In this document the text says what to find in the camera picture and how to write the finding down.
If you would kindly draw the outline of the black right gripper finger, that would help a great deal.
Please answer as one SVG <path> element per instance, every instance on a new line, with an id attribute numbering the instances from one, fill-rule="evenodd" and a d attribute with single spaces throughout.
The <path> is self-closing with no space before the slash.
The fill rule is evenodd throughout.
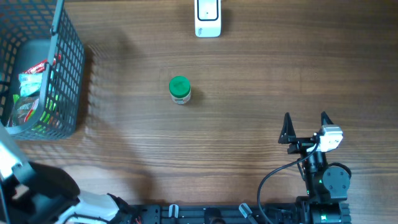
<path id="1" fill-rule="evenodd" d="M 296 142 L 296 133 L 289 113 L 284 115 L 284 123 L 279 134 L 279 144 L 292 144 Z"/>
<path id="2" fill-rule="evenodd" d="M 322 126 L 333 125 L 332 120 L 329 118 L 329 116 L 327 115 L 327 113 L 325 111 L 323 111 L 321 113 L 321 124 L 322 124 Z"/>

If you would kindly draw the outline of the green lid jar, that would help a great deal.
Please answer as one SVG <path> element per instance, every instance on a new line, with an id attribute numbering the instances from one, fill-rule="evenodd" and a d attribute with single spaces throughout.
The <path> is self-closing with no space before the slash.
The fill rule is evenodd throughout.
<path id="1" fill-rule="evenodd" d="M 173 77 L 169 83 L 169 92 L 174 103 L 179 105 L 188 103 L 191 98 L 189 79 L 184 76 Z"/>

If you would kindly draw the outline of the green clear snack bag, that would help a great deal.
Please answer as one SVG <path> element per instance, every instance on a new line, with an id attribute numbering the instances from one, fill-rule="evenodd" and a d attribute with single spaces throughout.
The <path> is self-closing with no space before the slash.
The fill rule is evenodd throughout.
<path id="1" fill-rule="evenodd" d="M 12 98 L 14 105 L 9 120 L 6 124 L 8 128 L 20 126 L 26 123 L 31 119 L 31 117 L 33 117 L 39 105 L 39 96 L 13 95 Z M 47 99 L 45 107 L 48 109 L 48 111 L 44 111 L 42 113 L 40 116 L 40 121 L 45 124 L 50 124 L 55 120 L 54 116 L 50 114 L 50 111 L 56 112 L 56 115 L 59 114 L 57 111 L 57 104 L 54 100 Z"/>

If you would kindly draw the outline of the pale teal snack packet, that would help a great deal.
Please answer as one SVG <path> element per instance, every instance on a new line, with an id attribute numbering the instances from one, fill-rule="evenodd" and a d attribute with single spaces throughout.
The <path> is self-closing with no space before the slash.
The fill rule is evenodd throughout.
<path id="1" fill-rule="evenodd" d="M 20 82 L 20 96 L 27 97 L 40 91 L 42 77 L 42 73 L 20 74 L 18 77 Z"/>

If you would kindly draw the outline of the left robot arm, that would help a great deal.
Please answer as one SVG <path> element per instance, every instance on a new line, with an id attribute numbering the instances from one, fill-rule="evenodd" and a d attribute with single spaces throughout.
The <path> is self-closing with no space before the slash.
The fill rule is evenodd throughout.
<path id="1" fill-rule="evenodd" d="M 64 170 L 28 160 L 1 128 L 1 221 L 135 223 L 138 218 L 123 199 L 82 191 Z"/>

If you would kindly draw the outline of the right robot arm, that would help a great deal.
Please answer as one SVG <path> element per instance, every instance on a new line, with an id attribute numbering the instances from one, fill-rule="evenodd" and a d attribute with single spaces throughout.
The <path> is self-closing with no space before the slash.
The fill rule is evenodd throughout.
<path id="1" fill-rule="evenodd" d="M 295 223 L 350 223 L 348 198 L 351 170 L 344 164 L 329 163 L 326 153 L 338 148 L 342 129 L 325 112 L 321 128 L 312 137 L 296 136 L 291 117 L 284 115 L 279 144 L 287 144 L 288 154 L 298 154 L 298 169 L 307 189 L 306 196 L 296 198 Z"/>

